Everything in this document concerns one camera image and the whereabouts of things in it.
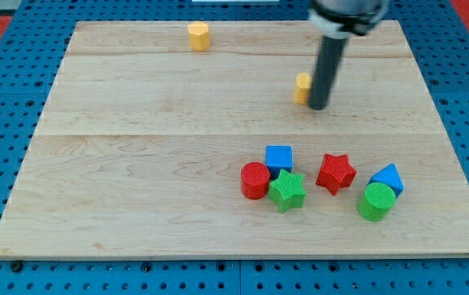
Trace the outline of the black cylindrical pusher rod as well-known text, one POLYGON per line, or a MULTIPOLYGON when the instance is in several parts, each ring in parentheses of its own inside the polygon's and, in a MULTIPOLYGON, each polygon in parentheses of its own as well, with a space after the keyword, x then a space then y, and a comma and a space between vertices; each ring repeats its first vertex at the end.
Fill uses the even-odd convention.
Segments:
POLYGON ((347 39, 322 38, 308 97, 308 106, 311 109, 320 111, 328 105, 347 41, 347 39))

